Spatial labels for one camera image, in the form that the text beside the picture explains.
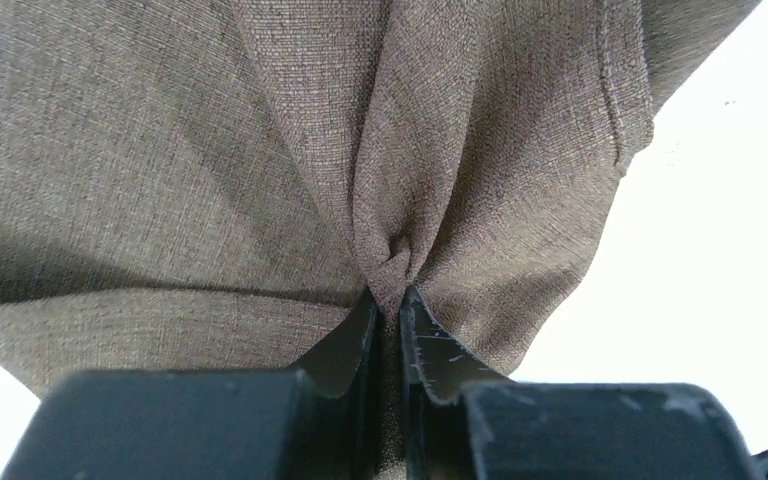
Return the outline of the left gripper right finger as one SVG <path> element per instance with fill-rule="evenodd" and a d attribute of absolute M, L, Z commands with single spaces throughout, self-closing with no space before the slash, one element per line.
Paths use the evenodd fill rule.
<path fill-rule="evenodd" d="M 755 479 L 731 416 L 685 383 L 519 383 L 446 331 L 419 290 L 399 311 L 411 479 Z"/>

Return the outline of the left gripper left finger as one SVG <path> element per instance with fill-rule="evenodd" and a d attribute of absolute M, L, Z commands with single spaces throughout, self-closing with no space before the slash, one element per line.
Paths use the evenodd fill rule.
<path fill-rule="evenodd" d="M 369 479 L 379 445 L 379 309 L 279 369 L 95 370 L 40 404 L 6 479 Z"/>

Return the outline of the brown cloth napkin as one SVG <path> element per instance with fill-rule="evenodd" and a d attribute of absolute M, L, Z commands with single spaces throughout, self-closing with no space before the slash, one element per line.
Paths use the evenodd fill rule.
<path fill-rule="evenodd" d="M 0 1 L 0 364 L 280 366 L 416 285 L 503 372 L 751 1 Z"/>

